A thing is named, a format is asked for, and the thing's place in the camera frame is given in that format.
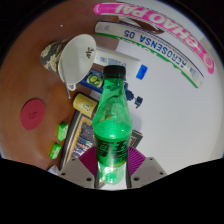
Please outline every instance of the bottle cap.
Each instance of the bottle cap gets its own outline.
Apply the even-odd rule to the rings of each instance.
[[[142,80],[147,72],[148,68],[145,65],[142,65],[138,71],[136,78]]]
[[[120,78],[126,80],[126,68],[120,65],[108,65],[104,67],[103,78]]]

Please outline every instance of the black border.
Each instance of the black border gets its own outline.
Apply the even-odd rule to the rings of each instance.
[[[64,1],[67,0],[1,0],[0,68],[11,46],[28,25]]]

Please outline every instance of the yellow object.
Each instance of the yellow object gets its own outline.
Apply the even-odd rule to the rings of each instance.
[[[81,93],[79,93],[73,101],[73,107],[90,118],[96,105],[96,101],[82,95]]]

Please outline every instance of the bottle label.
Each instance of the bottle label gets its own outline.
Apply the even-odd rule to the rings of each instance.
[[[95,135],[95,145],[100,163],[109,167],[118,167],[127,160],[130,138],[126,140],[103,140]]]
[[[78,94],[73,101],[73,107],[90,118],[96,105],[96,101],[82,94]]]

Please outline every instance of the white surface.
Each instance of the white surface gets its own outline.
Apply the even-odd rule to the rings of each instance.
[[[137,46],[121,42],[117,51],[139,58],[148,66],[143,80],[127,82],[135,96],[143,98],[136,109],[128,101],[134,129],[143,134],[137,149],[146,157],[154,157],[167,174],[189,165],[221,158],[224,151],[223,66],[211,44],[197,27],[179,12],[157,1],[125,0],[142,5],[174,19],[188,29],[215,60],[215,73],[209,74],[200,59],[183,43],[168,33],[160,34],[189,57],[204,75],[204,84],[194,88],[170,63]],[[126,189],[125,178],[117,185],[102,190]]]

